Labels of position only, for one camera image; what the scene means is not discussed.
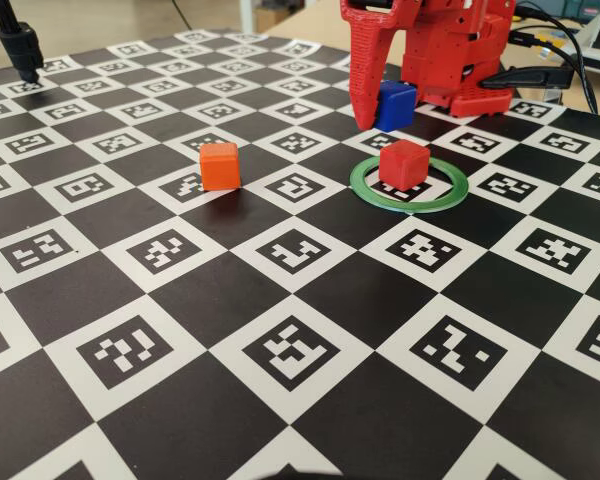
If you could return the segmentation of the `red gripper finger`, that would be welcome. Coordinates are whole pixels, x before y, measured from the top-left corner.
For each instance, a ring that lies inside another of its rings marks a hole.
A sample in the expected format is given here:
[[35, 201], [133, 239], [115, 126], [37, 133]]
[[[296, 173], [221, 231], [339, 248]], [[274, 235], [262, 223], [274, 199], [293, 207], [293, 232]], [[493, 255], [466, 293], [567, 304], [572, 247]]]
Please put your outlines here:
[[359, 129], [394, 131], [410, 125], [416, 88], [385, 81], [383, 73], [395, 34], [411, 28], [419, 1], [342, 1], [350, 27], [349, 94]]

